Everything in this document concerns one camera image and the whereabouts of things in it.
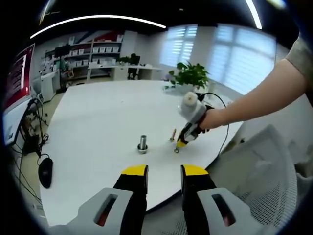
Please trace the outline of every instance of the white table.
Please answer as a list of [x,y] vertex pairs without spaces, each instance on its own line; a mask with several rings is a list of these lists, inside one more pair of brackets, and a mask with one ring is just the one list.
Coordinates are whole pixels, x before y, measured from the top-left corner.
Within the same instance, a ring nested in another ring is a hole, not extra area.
[[[67,224],[80,205],[104,187],[113,187],[129,166],[149,166],[147,209],[151,209],[180,190],[181,164],[208,167],[212,163],[227,127],[201,134],[174,153],[176,143],[169,138],[186,120],[178,114],[182,96],[167,94],[163,85],[162,81],[101,82],[66,91],[43,146],[43,153],[54,161],[51,188],[41,186],[49,225]],[[224,146],[240,126],[230,125]],[[140,155],[137,145],[143,134],[148,152]]]
[[3,114],[3,131],[5,145],[10,145],[16,141],[22,117],[27,109],[30,100],[30,96],[23,98],[20,104],[18,104],[9,112]]
[[147,67],[140,65],[102,65],[90,63],[88,66],[87,80],[90,80],[91,71],[93,69],[111,69],[112,79],[113,81],[125,81],[128,76],[128,69],[138,69],[139,75],[138,77],[142,79],[148,80],[161,80],[161,72],[160,68],[155,67]]

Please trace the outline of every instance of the computer monitor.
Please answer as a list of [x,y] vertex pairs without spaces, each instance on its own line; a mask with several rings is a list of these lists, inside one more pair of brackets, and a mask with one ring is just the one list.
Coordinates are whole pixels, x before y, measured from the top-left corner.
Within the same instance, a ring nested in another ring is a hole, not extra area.
[[64,55],[68,55],[70,51],[70,45],[66,44],[65,46],[62,47],[56,47],[54,54],[55,54],[55,58],[64,56]]
[[131,55],[131,64],[138,65],[140,61],[140,56],[138,55]]
[[6,84],[4,113],[9,112],[26,99],[30,99],[29,71],[34,48],[35,44],[32,44],[21,51],[10,68]]

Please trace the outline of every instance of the white shelf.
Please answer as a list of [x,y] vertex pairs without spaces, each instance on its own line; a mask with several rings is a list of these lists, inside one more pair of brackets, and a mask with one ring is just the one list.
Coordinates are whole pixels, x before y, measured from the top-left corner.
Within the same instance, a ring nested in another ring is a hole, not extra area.
[[73,66],[72,68],[82,68],[82,67],[88,67],[89,65],[80,65],[80,66]]
[[[92,74],[90,76],[90,78],[92,78],[92,77],[101,77],[101,76],[108,76],[108,73]],[[78,76],[78,77],[74,77],[72,80],[82,79],[82,78],[87,78],[87,75],[81,75],[81,76]]]
[[120,54],[120,52],[102,52],[102,53],[92,53],[92,55],[102,55],[102,54]]
[[73,45],[70,45],[71,47],[75,47],[75,46],[80,46],[80,45],[88,45],[88,44],[92,44],[92,42],[85,42],[85,43],[75,43]]
[[84,56],[84,55],[90,55],[90,53],[84,53],[84,54],[77,54],[77,55],[70,55],[70,56],[65,56],[64,58],[71,58],[71,57],[77,57],[77,56]]
[[[87,42],[87,43],[76,43],[76,44],[73,44],[73,45],[69,45],[70,47],[75,47],[75,46],[81,46],[81,45],[88,45],[88,44],[92,44],[91,42],[89,43],[89,42]],[[51,52],[54,52],[55,51],[55,49],[53,49],[53,50],[48,50],[48,51],[46,51],[45,53],[47,54],[47,53],[51,53]]]
[[110,41],[110,42],[105,42],[105,41],[101,41],[101,42],[93,42],[94,44],[100,44],[100,43],[122,43],[122,42],[113,42],[113,41]]

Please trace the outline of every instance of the ceiling light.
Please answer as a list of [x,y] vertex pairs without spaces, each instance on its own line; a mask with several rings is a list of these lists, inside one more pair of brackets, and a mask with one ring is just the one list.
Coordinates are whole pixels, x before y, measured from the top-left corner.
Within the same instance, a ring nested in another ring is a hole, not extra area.
[[46,30],[50,29],[50,28],[53,28],[55,26],[58,26],[58,25],[61,25],[61,24],[65,24],[65,23],[68,23],[68,22],[72,22],[72,21],[78,21],[78,20],[85,20],[85,19],[94,19],[94,18],[116,18],[116,19],[125,19],[125,20],[131,20],[131,21],[139,21],[139,22],[143,22],[143,23],[149,23],[149,24],[152,24],[152,25],[155,25],[155,26],[158,26],[158,27],[161,27],[161,28],[166,28],[166,26],[164,25],[161,25],[159,23],[154,23],[152,21],[147,21],[147,20],[143,20],[143,19],[139,19],[139,18],[134,18],[134,17],[128,17],[128,16],[115,16],[115,15],[95,15],[95,16],[81,16],[81,17],[76,17],[76,18],[73,18],[73,19],[68,19],[68,20],[65,20],[65,21],[61,21],[61,22],[58,22],[56,24],[53,24],[53,25],[50,25],[46,28],[43,28],[42,30],[38,31],[37,33],[33,34],[30,36],[30,39],[36,37],[38,34],[41,34],[42,32],[45,32]]
[[260,18],[259,18],[259,15],[255,9],[255,6],[252,2],[252,0],[246,0],[246,3],[248,4],[248,7],[251,11],[251,14],[253,16],[253,19],[254,19],[254,22],[255,22],[255,25],[258,29],[262,29],[262,25],[261,25],[261,22],[260,22]]
[[283,0],[267,0],[269,3],[274,5],[278,9],[284,9],[286,8],[286,4]]

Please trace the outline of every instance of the window blind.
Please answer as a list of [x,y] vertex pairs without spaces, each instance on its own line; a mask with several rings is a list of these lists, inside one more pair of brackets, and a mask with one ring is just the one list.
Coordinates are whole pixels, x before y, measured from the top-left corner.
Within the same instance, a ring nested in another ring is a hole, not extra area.
[[160,63],[176,67],[178,62],[189,61],[196,33],[197,25],[170,28],[163,43]]
[[246,94],[271,72],[275,54],[273,37],[252,29],[221,25],[207,65],[209,77]]

